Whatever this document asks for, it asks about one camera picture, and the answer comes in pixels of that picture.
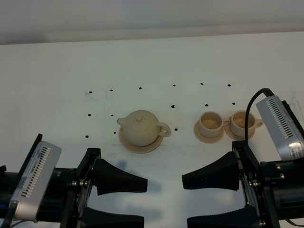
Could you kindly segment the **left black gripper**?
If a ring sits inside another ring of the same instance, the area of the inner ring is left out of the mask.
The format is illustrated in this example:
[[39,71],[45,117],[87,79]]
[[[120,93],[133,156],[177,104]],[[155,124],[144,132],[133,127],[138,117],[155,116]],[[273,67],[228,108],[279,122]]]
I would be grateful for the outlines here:
[[97,195],[143,193],[148,180],[125,172],[101,158],[101,150],[88,148],[77,168],[55,168],[40,205],[40,221],[61,228],[143,228],[144,217],[113,214],[86,208],[93,183]]

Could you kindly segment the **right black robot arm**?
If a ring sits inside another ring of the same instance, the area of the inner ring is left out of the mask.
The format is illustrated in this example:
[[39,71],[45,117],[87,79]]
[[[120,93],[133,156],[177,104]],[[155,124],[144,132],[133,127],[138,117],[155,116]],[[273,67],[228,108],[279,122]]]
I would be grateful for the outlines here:
[[304,161],[258,162],[246,141],[234,141],[232,151],[215,162],[184,174],[187,190],[243,188],[241,209],[187,219],[189,228],[278,228],[304,216]]

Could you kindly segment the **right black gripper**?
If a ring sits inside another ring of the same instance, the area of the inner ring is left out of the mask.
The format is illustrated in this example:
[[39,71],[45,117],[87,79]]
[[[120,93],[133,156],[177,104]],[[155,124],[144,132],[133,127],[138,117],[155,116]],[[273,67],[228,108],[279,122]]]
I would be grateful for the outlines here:
[[239,189],[239,174],[250,207],[187,219],[189,228],[279,228],[274,186],[285,176],[275,162],[258,162],[246,141],[234,141],[232,152],[196,171],[182,175],[186,190]]

